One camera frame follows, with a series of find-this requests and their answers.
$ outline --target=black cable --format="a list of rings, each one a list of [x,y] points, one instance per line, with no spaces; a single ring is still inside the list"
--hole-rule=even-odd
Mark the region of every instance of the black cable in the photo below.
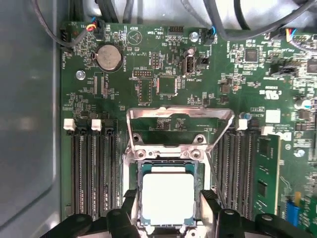
[[[76,46],[79,42],[81,42],[82,39],[85,38],[85,36],[87,35],[88,31],[87,29],[84,29],[76,38],[73,42],[65,42],[63,40],[61,40],[60,38],[58,38],[56,35],[54,35],[54,33],[50,30],[49,26],[47,25],[47,23],[44,20],[44,17],[41,13],[41,10],[39,8],[39,4],[38,4],[38,0],[32,0],[32,6],[33,9],[35,11],[35,14],[40,22],[40,24],[44,27],[44,30],[46,31],[46,33],[54,40],[56,41],[58,44],[60,44],[61,46],[67,47],[67,48],[72,48],[74,46]]]
[[[195,11],[195,9],[188,0],[180,1],[183,4],[183,7],[186,9],[186,11],[188,11],[201,25],[203,25],[207,29],[211,29],[211,25],[205,20],[203,20],[203,18]]]
[[[123,23],[131,23],[132,21],[132,9],[133,9],[134,0],[127,0],[127,3],[123,12]]]
[[[280,20],[278,20],[272,24],[269,24],[265,27],[261,27],[257,30],[246,31],[246,32],[242,32],[242,33],[236,32],[236,33],[228,34],[222,25],[222,21],[221,21],[215,0],[204,0],[204,4],[205,4],[206,10],[209,14],[209,17],[211,19],[212,24],[216,28],[219,36],[221,36],[226,41],[243,41],[243,40],[247,40],[247,39],[265,34],[267,32],[275,31],[279,27],[281,27],[281,26],[289,23],[290,21],[296,19],[297,17],[299,17],[301,14],[303,14],[308,8],[310,8],[316,2],[317,2],[317,0],[312,0],[310,2],[307,2],[306,4],[302,5],[301,7],[299,7],[298,9],[293,11],[292,13],[281,18]]]
[[[105,0],[96,0],[96,3],[100,9],[102,19],[105,22],[112,22]]]
[[[114,10],[113,4],[112,4],[112,1],[111,0],[104,0],[104,1],[105,1],[105,4],[106,4],[106,7],[108,9],[111,21],[113,23],[119,23],[117,14],[115,13],[115,10]]]
[[[241,9],[241,0],[233,0],[234,13],[242,30],[250,30]]]
[[[84,21],[84,6],[82,0],[74,0],[75,21]]]

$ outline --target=chip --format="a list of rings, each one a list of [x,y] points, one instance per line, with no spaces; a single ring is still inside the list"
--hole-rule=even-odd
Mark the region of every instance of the chip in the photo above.
[[[317,60],[307,61],[307,73],[317,73]]]
[[[302,119],[302,120],[310,120],[311,112],[310,111],[300,110],[300,111],[298,111],[298,118]]]
[[[222,93],[230,93],[230,85],[228,85],[228,84],[222,84],[222,86],[221,86],[221,92],[222,92]]]
[[[302,124],[301,123],[296,123],[295,124],[295,130],[296,131],[301,131],[302,130]]]
[[[228,96],[221,96],[220,97],[220,102],[221,103],[228,103],[229,102],[229,97]]]
[[[307,130],[307,125],[306,124],[302,124],[302,131]]]
[[[82,111],[82,112],[80,113],[80,115],[81,115],[82,117],[88,117],[89,112],[88,112],[88,111]]]
[[[262,155],[269,156],[269,140],[260,138],[259,151]]]
[[[258,62],[258,50],[257,49],[246,49],[245,50],[245,61],[246,62]]]
[[[177,87],[175,87],[174,77],[161,77],[158,79],[157,84],[157,94],[159,95],[170,95],[174,96],[176,94]]]
[[[266,197],[266,193],[267,193],[267,184],[265,184],[262,181],[258,181],[258,193],[263,196]]]

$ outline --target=blue component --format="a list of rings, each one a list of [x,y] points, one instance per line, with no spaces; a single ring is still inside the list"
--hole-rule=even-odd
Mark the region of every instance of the blue component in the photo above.
[[[295,206],[294,202],[288,201],[286,205],[286,220],[293,226],[298,225],[299,207]]]
[[[245,113],[245,114],[244,114],[244,119],[246,119],[246,120],[251,120],[251,118],[252,118],[251,113]]]
[[[211,33],[214,35],[216,34],[216,28],[214,26],[211,27]]]

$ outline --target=yellow wire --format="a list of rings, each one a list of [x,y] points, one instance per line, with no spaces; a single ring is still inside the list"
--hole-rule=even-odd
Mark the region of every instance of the yellow wire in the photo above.
[[[88,30],[91,27],[96,28],[96,25],[95,24],[89,24],[88,26],[86,26],[86,29]]]
[[[286,41],[287,42],[291,41],[291,34],[289,33],[289,28],[286,28]]]

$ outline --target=metal bracket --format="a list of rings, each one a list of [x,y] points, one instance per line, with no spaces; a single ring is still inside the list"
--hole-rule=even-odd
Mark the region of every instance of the metal bracket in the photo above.
[[[163,144],[144,144],[138,134],[133,133],[131,120],[137,118],[167,118],[173,114],[186,114],[191,118],[218,118],[226,121],[224,126],[217,129],[215,140],[208,144],[202,134],[198,134],[191,144],[166,146]],[[203,160],[204,153],[210,152],[229,128],[234,118],[230,109],[206,109],[204,107],[168,106],[154,108],[130,108],[127,110],[127,125],[129,145],[126,152],[132,152],[135,160],[155,159],[160,157],[179,157],[181,159]]]

